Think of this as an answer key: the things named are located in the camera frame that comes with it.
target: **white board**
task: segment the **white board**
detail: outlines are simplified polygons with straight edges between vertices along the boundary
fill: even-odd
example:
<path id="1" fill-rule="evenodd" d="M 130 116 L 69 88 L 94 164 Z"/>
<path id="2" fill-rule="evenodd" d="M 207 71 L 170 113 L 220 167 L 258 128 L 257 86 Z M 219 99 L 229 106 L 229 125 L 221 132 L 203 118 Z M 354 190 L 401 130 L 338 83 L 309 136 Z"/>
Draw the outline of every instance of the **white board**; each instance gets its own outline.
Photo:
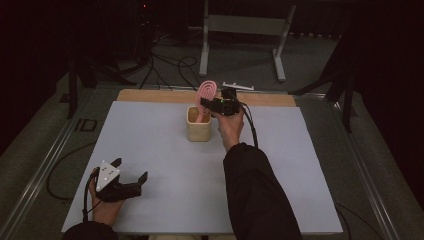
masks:
<path id="1" fill-rule="evenodd" d="M 232 233 L 222 160 L 212 120 L 208 142 L 186 138 L 190 104 L 113 103 L 62 231 L 82 220 L 83 191 L 102 160 L 122 158 L 120 182 L 149 172 L 142 196 L 126 200 L 114 230 L 145 234 Z M 250 107 L 259 147 L 267 154 L 303 234 L 342 232 L 302 113 L 297 107 Z M 253 144 L 245 119 L 241 140 Z"/>

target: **controller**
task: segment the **controller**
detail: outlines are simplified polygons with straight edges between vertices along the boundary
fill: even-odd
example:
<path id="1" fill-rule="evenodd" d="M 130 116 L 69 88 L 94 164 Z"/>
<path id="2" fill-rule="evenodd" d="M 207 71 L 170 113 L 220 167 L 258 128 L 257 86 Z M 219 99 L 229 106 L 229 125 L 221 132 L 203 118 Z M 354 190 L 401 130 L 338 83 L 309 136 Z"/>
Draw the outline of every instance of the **controller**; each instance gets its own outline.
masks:
<path id="1" fill-rule="evenodd" d="M 103 161 L 98 169 L 96 197 L 103 202 L 117 202 L 141 196 L 141 186 L 147 181 L 147 172 L 135 183 L 121 184 L 119 183 L 120 171 L 117 169 L 121 163 L 121 158 L 116 159 L 111 164 Z"/>
<path id="2" fill-rule="evenodd" d="M 213 98 L 212 100 L 201 98 L 200 104 L 212 112 L 220 113 L 224 116 L 232 116 L 240 112 L 240 102 L 237 99 L 235 88 L 226 88 L 221 90 L 222 99 Z"/>

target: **metal stand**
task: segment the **metal stand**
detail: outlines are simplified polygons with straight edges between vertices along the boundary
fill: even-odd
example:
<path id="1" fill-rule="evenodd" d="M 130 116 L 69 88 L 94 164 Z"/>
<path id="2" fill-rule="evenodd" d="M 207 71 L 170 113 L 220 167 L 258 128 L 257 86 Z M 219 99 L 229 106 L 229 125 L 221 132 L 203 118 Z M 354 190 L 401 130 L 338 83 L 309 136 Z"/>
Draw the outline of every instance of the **metal stand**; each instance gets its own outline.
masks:
<path id="1" fill-rule="evenodd" d="M 278 81 L 285 82 L 286 75 L 284 74 L 284 68 L 281 62 L 281 52 L 287 39 L 295 9 L 296 5 L 292 5 L 290 7 L 286 19 L 209 15 L 209 0 L 205 0 L 205 12 L 203 19 L 203 48 L 200 58 L 199 75 L 202 77 L 207 75 L 209 57 L 209 31 L 253 33 L 280 36 L 280 43 L 278 48 L 272 51 L 272 55 L 277 71 Z"/>
<path id="2" fill-rule="evenodd" d="M 97 63 L 88 56 L 81 56 L 72 51 L 69 55 L 68 61 L 69 68 L 69 112 L 68 118 L 72 118 L 78 108 L 78 93 L 77 82 L 78 76 L 80 77 L 84 87 L 94 88 L 97 85 L 97 80 L 94 76 L 93 70 L 106 74 L 111 79 L 122 85 L 134 86 L 136 83 L 130 82 L 121 77 L 118 73 L 113 72 L 109 68 Z"/>
<path id="3" fill-rule="evenodd" d="M 299 90 L 288 92 L 288 94 L 303 95 L 329 82 L 333 82 L 333 84 L 325 94 L 326 100 L 330 102 L 337 102 L 343 92 L 345 92 L 342 122 L 344 127 L 346 128 L 346 131 L 351 133 L 352 130 L 350 128 L 350 115 L 352 112 L 352 97 L 355 82 L 355 72 L 351 68 L 347 68 L 346 66 L 345 69 L 336 71 L 329 76 L 321 77 L 318 81 L 311 83 L 310 85 L 303 87 Z"/>

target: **pink object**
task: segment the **pink object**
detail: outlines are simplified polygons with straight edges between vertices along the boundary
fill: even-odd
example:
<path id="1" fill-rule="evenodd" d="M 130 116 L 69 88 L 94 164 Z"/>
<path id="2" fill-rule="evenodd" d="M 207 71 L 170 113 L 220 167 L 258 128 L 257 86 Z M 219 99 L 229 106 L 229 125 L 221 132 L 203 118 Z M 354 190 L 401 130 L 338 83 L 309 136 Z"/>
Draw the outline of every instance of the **pink object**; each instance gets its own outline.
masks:
<path id="1" fill-rule="evenodd" d="M 197 97 L 196 97 L 196 106 L 197 106 L 197 109 L 199 109 L 199 115 L 197 116 L 196 123 L 202 122 L 203 116 L 209 113 L 209 110 L 200 104 L 200 99 L 206 98 L 208 100 L 213 100 L 216 94 L 216 90 L 217 90 L 216 83 L 215 81 L 212 81 L 212 80 L 204 81 L 200 85 L 199 90 L 197 90 Z"/>

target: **wire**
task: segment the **wire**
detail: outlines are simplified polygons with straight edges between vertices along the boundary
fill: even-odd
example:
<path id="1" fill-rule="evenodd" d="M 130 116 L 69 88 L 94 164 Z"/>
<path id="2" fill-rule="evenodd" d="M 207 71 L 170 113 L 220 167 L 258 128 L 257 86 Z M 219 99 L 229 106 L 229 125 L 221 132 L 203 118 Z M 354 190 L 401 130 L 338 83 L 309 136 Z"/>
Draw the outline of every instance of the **wire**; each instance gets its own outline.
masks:
<path id="1" fill-rule="evenodd" d="M 144 76 L 144 78 L 143 78 L 143 80 L 141 81 L 141 84 L 140 84 L 140 87 L 139 87 L 139 89 L 141 89 L 141 88 L 143 88 L 143 86 L 144 86 L 144 84 L 146 83 L 146 81 L 147 81 L 147 78 L 149 77 L 149 75 L 150 75 L 150 73 L 152 72 L 152 70 L 153 70 L 153 65 L 151 65 L 151 64 L 149 64 L 149 72 L 147 72 L 147 74 L 146 74 L 146 76 Z"/>
<path id="2" fill-rule="evenodd" d="M 88 212 L 87 213 L 90 213 L 91 211 L 93 211 L 97 206 L 99 206 L 99 204 L 101 203 L 101 202 L 103 202 L 102 200 L 99 200 L 99 202 L 96 204 L 96 205 L 94 205 L 94 207 L 92 207 L 90 210 L 88 210 Z"/>
<path id="3" fill-rule="evenodd" d="M 342 204 L 340 204 L 338 202 L 336 202 L 336 204 L 338 206 L 342 207 L 343 209 L 345 209 L 346 211 L 350 212 L 351 214 L 353 214 L 355 217 L 357 217 L 358 219 L 360 219 L 362 222 L 364 222 L 377 235 L 377 237 L 379 239 L 384 240 L 384 238 L 378 233 L 378 231 L 373 226 L 371 226 L 371 224 L 369 222 L 367 222 L 364 218 L 362 218 L 361 216 L 359 216 L 357 213 L 353 212 L 349 208 L 343 206 Z"/>
<path id="4" fill-rule="evenodd" d="M 90 177 L 88 178 L 87 183 L 85 184 L 84 208 L 82 209 L 82 215 L 83 215 L 82 222 L 84 222 L 84 223 L 88 221 L 88 213 L 89 212 L 87 211 L 87 195 L 88 195 L 88 191 L 89 191 L 89 187 L 90 187 L 90 182 L 91 182 L 92 179 L 97 177 L 97 175 L 99 174 L 99 170 L 100 170 L 100 168 L 97 167 L 96 170 L 90 174 Z"/>
<path id="5" fill-rule="evenodd" d="M 254 146 L 255 146 L 255 148 L 259 148 L 259 146 L 258 146 L 258 136 L 256 135 L 256 128 L 255 128 L 255 125 L 253 124 L 252 113 L 250 112 L 249 106 L 247 106 L 246 103 L 240 102 L 237 99 L 237 97 L 234 96 L 232 93 L 228 92 L 228 94 L 230 94 L 231 97 L 234 99 L 234 101 L 236 101 L 240 105 L 241 110 L 243 111 L 244 115 L 247 118 L 247 121 L 249 122 L 250 130 L 252 131 Z"/>
<path id="6" fill-rule="evenodd" d="M 182 67 L 186 67 L 186 68 L 188 68 L 188 69 L 190 69 L 190 71 L 191 71 L 191 73 L 193 73 L 193 76 L 195 77 L 195 79 L 196 79 L 196 82 L 200 85 L 200 81 L 199 81 L 199 79 L 197 78 L 197 75 L 196 75 L 196 73 L 194 72 L 194 70 L 191 68 L 191 67 L 193 67 L 194 65 L 196 65 L 197 64 L 197 58 L 195 58 L 195 57 L 192 57 L 192 56 L 187 56 L 187 57 L 183 57 L 183 58 L 181 58 L 181 59 L 176 59 L 176 58 L 172 58 L 172 57 L 167 57 L 167 56 L 163 56 L 163 55 L 159 55 L 159 54 L 156 54 L 156 53 L 152 53 L 152 55 L 153 55 L 153 57 L 156 57 L 156 58 L 158 58 L 158 59 L 160 59 L 160 60 L 162 60 L 163 62 L 165 62 L 165 63 L 168 63 L 168 64 L 170 64 L 170 65 L 172 65 L 172 66 L 176 66 L 176 67 L 178 67 L 178 72 L 179 72 L 179 74 L 180 74 L 180 76 L 181 76 L 181 78 L 188 84 L 188 85 L 190 85 L 192 88 L 193 88 L 193 90 L 194 91 L 197 91 L 196 90 L 196 88 L 194 87 L 194 85 L 193 84 L 191 84 L 189 81 L 188 81 L 188 79 L 187 78 L 185 78 L 184 77 L 184 75 L 183 75 L 183 73 L 181 72 L 181 68 Z M 172 60 L 172 61 L 176 61 L 177 63 L 173 63 L 173 62 L 171 62 L 171 61 L 168 61 L 168 60 L 166 60 L 166 59 L 170 59 L 170 60 Z M 194 63 L 192 63 L 192 64 L 187 64 L 185 61 L 184 61 L 184 59 L 194 59 Z"/>
<path id="7" fill-rule="evenodd" d="M 338 213 L 339 213 L 339 215 L 340 215 L 340 217 L 342 217 L 343 222 L 344 222 L 344 223 L 345 223 L 345 225 L 346 225 L 346 230 L 347 230 L 348 239 L 349 239 L 349 240 L 351 240 L 351 239 L 352 239 L 352 233 L 351 233 L 351 231 L 350 231 L 350 226 L 349 226 L 349 224 L 348 224 L 348 222 L 347 222 L 347 220 L 346 220 L 345 216 L 344 216 L 344 215 L 342 214 L 342 212 L 341 212 L 339 209 L 337 209 L 337 208 L 336 208 L 336 212 L 338 212 Z"/>
<path id="8" fill-rule="evenodd" d="M 57 168 L 57 166 L 63 161 L 63 160 L 65 160 L 67 157 L 69 157 L 70 155 L 72 155 L 72 154 L 74 154 L 74 153 L 76 153 L 76 152 L 78 152 L 78 151 L 80 151 L 80 150 L 82 150 L 82 149 L 84 149 L 84 148 L 86 148 L 86 147 L 89 147 L 89 146 L 91 146 L 91 145 L 94 145 L 96 142 L 92 142 L 92 143 L 89 143 L 89 144 L 86 144 L 86 145 L 84 145 L 84 146 L 81 146 L 81 147 L 79 147 L 79 148 L 77 148 L 77 149 L 75 149 L 75 150 L 73 150 L 73 151 L 71 151 L 71 152 L 69 152 L 69 153 L 67 153 L 67 154 L 65 154 L 63 157 L 61 157 L 59 160 L 57 160 L 56 161 L 56 163 L 53 165 L 53 167 L 52 167 L 52 170 L 50 170 L 50 173 L 49 173 L 49 175 L 47 176 L 47 180 L 46 180 L 46 189 L 47 189 L 47 192 L 50 194 L 50 196 L 52 196 L 52 197 L 54 197 L 54 198 L 56 198 L 56 199 L 59 199 L 59 200 L 64 200 L 64 201 L 69 201 L 69 200 L 72 200 L 73 199 L 73 197 L 62 197 L 62 196 L 59 196 L 59 195 L 56 195 L 55 193 L 53 193 L 53 191 L 50 189 L 50 179 L 51 179 L 51 176 L 52 176 L 52 174 L 53 174 L 53 172 L 54 172 L 54 170 Z"/>
<path id="9" fill-rule="evenodd" d="M 163 83 L 165 83 L 168 87 L 169 87 L 169 89 L 171 89 L 171 91 L 172 91 L 172 87 L 165 81 L 165 79 L 163 79 L 161 76 L 160 76 L 160 74 L 159 74 L 159 71 L 153 66 L 153 59 L 152 59 L 152 68 L 153 68 L 153 70 L 155 71 L 155 73 L 156 73 L 156 75 L 158 76 L 158 78 L 156 79 L 156 82 L 157 82 L 157 84 L 158 84 L 158 90 L 160 89 L 160 84 L 159 84 L 159 79 L 160 80 L 162 80 L 162 82 Z"/>

